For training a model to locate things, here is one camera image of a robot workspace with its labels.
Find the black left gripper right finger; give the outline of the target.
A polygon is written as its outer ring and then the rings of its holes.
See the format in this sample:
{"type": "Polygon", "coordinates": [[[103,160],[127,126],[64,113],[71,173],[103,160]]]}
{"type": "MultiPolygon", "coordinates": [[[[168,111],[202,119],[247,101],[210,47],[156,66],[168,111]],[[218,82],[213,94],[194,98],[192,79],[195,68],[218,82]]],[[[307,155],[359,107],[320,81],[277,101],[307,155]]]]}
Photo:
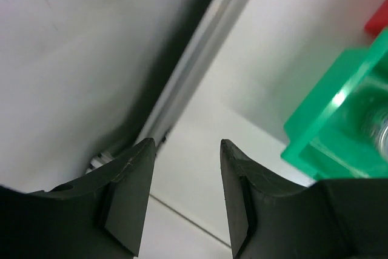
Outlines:
{"type": "Polygon", "coordinates": [[[304,187],[220,144],[234,258],[386,258],[387,180],[329,179],[304,187]]]}

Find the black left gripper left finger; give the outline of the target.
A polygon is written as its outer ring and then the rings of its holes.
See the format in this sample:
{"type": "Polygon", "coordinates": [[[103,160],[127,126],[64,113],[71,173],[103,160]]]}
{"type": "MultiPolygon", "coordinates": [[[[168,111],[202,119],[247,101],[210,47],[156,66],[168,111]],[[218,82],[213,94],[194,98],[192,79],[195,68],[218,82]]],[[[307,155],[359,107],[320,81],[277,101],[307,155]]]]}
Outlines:
{"type": "Polygon", "coordinates": [[[1,257],[137,257],[155,155],[146,138],[51,191],[1,187],[1,257]]]}

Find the clear jar of paper clips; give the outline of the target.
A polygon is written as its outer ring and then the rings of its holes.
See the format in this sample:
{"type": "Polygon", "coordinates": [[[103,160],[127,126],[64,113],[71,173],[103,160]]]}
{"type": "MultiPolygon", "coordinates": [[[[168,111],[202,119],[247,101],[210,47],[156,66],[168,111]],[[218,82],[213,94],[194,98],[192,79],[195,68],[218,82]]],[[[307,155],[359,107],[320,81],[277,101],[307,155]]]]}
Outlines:
{"type": "Polygon", "coordinates": [[[387,161],[387,90],[363,85],[356,88],[352,97],[357,132],[387,161]]]}

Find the green plastic bin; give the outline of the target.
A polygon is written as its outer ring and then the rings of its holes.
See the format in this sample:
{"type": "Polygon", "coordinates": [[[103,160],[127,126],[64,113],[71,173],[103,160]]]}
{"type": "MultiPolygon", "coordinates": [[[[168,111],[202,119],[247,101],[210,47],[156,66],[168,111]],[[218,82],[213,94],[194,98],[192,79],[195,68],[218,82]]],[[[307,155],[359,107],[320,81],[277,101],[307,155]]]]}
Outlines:
{"type": "Polygon", "coordinates": [[[315,180],[387,177],[387,161],[357,132],[352,95],[363,85],[387,90],[386,29],[337,57],[286,121],[281,158],[315,180]]]}

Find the red plastic bin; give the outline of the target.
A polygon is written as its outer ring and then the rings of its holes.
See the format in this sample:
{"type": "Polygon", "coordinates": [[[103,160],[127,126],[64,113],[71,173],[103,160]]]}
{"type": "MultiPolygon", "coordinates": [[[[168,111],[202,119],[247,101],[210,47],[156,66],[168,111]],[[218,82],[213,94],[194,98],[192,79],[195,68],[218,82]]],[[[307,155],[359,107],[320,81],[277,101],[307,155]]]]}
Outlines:
{"type": "Polygon", "coordinates": [[[388,24],[388,0],[385,0],[364,26],[364,31],[376,38],[388,24]]]}

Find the left side aluminium rail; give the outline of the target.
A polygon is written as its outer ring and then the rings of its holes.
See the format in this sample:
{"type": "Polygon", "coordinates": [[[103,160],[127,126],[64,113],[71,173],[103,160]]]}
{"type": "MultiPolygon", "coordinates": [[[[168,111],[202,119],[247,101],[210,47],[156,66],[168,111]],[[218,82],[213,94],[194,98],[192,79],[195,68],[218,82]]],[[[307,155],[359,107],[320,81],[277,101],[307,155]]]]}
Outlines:
{"type": "Polygon", "coordinates": [[[131,133],[126,133],[90,160],[88,172],[112,161],[145,138],[153,138],[156,147],[165,143],[247,2],[206,0],[203,3],[201,19],[178,53],[172,55],[172,46],[178,42],[174,38],[162,56],[162,60],[171,62],[174,68],[164,78],[159,95],[153,98],[147,111],[139,113],[138,119],[129,123],[131,133]]]}

